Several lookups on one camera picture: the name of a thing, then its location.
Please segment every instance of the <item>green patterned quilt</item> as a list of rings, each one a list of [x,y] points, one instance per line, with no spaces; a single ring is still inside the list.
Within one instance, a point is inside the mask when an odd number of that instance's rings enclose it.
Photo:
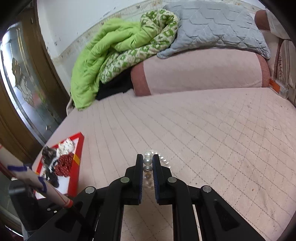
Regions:
[[[164,9],[141,16],[140,22],[110,19],[78,56],[71,78],[76,108],[88,107],[99,91],[125,69],[168,48],[175,39],[178,18]]]

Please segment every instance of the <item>gray pillow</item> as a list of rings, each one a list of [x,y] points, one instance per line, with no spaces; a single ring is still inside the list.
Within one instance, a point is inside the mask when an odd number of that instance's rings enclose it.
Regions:
[[[263,34],[244,7],[209,1],[180,1],[164,8],[175,13],[180,21],[176,39],[168,49],[157,54],[159,58],[208,47],[248,50],[270,58]]]

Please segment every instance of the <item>blue tape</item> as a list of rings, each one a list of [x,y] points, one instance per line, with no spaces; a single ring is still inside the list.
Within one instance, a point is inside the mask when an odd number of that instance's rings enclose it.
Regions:
[[[39,191],[39,192],[44,192],[44,193],[46,193],[47,188],[46,188],[46,185],[45,185],[45,182],[44,182],[43,178],[42,178],[42,177],[38,177],[38,180],[39,180],[39,182],[41,182],[42,185],[43,185],[43,189],[38,188],[38,191]]]
[[[26,172],[27,167],[25,165],[23,166],[7,166],[7,169],[12,172]]]

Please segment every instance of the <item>pink mattress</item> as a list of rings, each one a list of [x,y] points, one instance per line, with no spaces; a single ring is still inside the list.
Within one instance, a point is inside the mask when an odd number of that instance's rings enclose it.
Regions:
[[[73,110],[47,145],[83,133],[78,191],[107,186],[138,153],[155,149],[174,176],[212,186],[266,240],[276,241],[296,210],[295,118],[296,108],[269,88],[145,97],[129,91]],[[144,188],[142,204],[124,209],[121,240],[173,240],[171,207],[158,206]]]

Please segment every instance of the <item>red fabric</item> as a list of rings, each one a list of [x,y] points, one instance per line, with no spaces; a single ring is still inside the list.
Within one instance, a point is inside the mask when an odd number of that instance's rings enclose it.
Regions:
[[[144,62],[140,62],[132,68],[131,81],[133,83],[133,89],[135,91],[136,96],[151,95],[145,77]]]
[[[61,155],[58,159],[58,164],[54,167],[54,172],[58,176],[68,177],[72,168],[73,153]]]
[[[258,10],[254,20],[259,29],[270,31],[266,10]]]
[[[270,78],[270,71],[268,64],[264,57],[262,57],[259,54],[256,54],[262,71],[262,87],[268,87],[269,86],[269,78]]]

